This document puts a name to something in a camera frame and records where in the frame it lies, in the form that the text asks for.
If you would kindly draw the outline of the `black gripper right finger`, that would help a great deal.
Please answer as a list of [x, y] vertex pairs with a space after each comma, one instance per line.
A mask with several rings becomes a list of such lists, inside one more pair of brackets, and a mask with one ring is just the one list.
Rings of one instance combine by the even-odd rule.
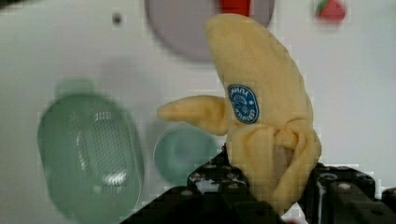
[[347, 166], [318, 163], [300, 206], [308, 224], [396, 224], [395, 188], [375, 197], [375, 180]]

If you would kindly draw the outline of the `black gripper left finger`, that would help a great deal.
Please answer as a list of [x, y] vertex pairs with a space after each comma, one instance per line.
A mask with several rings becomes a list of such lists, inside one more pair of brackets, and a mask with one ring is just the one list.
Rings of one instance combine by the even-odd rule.
[[185, 186], [168, 189], [121, 224], [282, 224], [282, 218], [255, 199], [222, 147], [189, 175]]

